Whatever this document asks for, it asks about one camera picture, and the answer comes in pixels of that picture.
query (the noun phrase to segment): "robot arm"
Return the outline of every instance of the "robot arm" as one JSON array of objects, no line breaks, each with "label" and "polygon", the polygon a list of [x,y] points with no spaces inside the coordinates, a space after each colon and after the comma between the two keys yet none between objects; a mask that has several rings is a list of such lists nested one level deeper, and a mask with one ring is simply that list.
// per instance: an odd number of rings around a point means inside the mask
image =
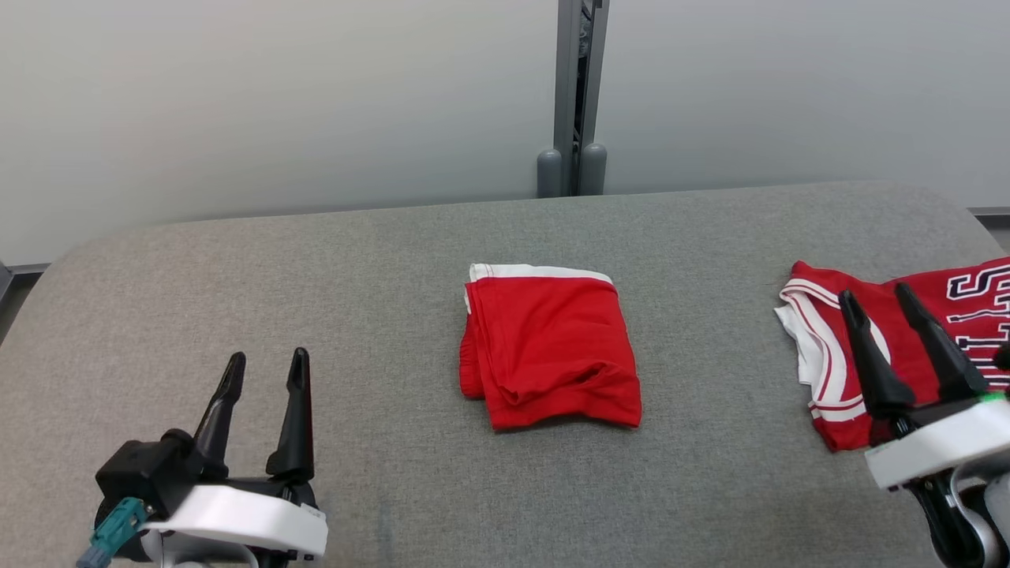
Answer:
[{"label": "robot arm", "polygon": [[[933,548],[950,568],[1003,568],[1010,561],[1010,401],[987,393],[968,356],[906,284],[895,295],[939,380],[938,402],[917,406],[870,334],[849,291],[838,296],[867,412],[873,418],[871,474],[881,488],[910,491]],[[1007,368],[1010,348],[995,362]]]},{"label": "robot arm", "polygon": [[326,516],[309,481],[312,398],[309,355],[295,350],[277,451],[261,478],[230,478],[224,463],[231,413],[241,395],[245,356],[231,356],[196,436],[171,430],[159,442],[124,444],[95,475],[104,500],[92,547],[79,568],[111,556],[163,568],[237,561],[284,568],[326,548]]}]

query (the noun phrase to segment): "floor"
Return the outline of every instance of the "floor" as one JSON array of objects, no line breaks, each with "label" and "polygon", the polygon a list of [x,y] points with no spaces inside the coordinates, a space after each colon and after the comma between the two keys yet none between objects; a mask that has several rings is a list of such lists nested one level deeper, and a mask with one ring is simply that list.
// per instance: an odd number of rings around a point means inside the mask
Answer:
[{"label": "floor", "polygon": [[[993,234],[993,238],[1003,247],[1003,250],[1010,255],[1010,226],[987,226],[989,232]],[[10,295],[9,301],[5,300],[3,304],[0,304],[0,343],[3,343],[4,337],[7,335],[7,330],[10,329],[11,324],[14,322],[14,316],[17,315],[17,310],[21,308],[21,304],[24,303],[25,298],[28,297],[28,292],[31,291],[31,287],[35,285],[38,281],[38,277],[24,278],[14,281],[11,284],[11,289],[8,291]]]}]

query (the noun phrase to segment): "red garment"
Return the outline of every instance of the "red garment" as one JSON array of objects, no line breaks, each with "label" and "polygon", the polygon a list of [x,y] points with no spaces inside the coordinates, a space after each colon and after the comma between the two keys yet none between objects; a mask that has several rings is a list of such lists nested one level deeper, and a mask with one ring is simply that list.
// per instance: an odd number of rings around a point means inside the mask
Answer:
[{"label": "red garment", "polygon": [[842,290],[851,290],[867,312],[877,345],[898,377],[915,392],[916,402],[939,399],[936,373],[894,295],[898,282],[908,283],[993,390],[1010,385],[1010,374],[992,363],[997,348],[1010,340],[1010,257],[974,267],[914,274],[884,284],[870,284],[798,262],[792,279],[779,294],[788,305],[776,312],[796,340],[799,379],[810,386],[814,428],[832,451],[855,450],[870,443],[871,420],[838,308]]},{"label": "red garment", "polygon": [[495,430],[584,414],[636,428],[641,394],[617,290],[590,271],[472,265],[460,389]]}]

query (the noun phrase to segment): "folded red cloth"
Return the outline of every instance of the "folded red cloth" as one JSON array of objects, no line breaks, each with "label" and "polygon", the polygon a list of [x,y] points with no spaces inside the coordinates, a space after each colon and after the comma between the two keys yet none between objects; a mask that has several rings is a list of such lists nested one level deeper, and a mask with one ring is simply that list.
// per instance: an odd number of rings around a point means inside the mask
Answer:
[{"label": "folded red cloth", "polygon": [[634,354],[605,275],[475,264],[466,301],[460,389],[486,399],[492,428],[562,414],[641,421]]},{"label": "folded red cloth", "polygon": [[1010,257],[913,274],[884,284],[798,262],[779,294],[787,305],[775,311],[796,340],[799,379],[810,386],[814,428],[832,451],[867,446],[871,428],[838,307],[842,290],[855,295],[870,317],[878,347],[898,377],[915,392],[917,403],[939,399],[936,373],[894,295],[898,282],[908,283],[993,390],[1010,385],[1010,374],[992,362],[1000,345],[1010,340]]}]

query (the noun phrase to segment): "white partition panel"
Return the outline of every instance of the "white partition panel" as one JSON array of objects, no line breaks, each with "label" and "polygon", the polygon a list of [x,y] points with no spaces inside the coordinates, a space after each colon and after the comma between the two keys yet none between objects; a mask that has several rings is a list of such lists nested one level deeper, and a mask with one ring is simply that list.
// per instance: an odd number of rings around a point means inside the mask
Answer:
[{"label": "white partition panel", "polygon": [[894,179],[1010,205],[1010,3],[612,0],[606,191]]},{"label": "white partition panel", "polygon": [[152,222],[535,194],[558,5],[0,0],[0,260]]}]

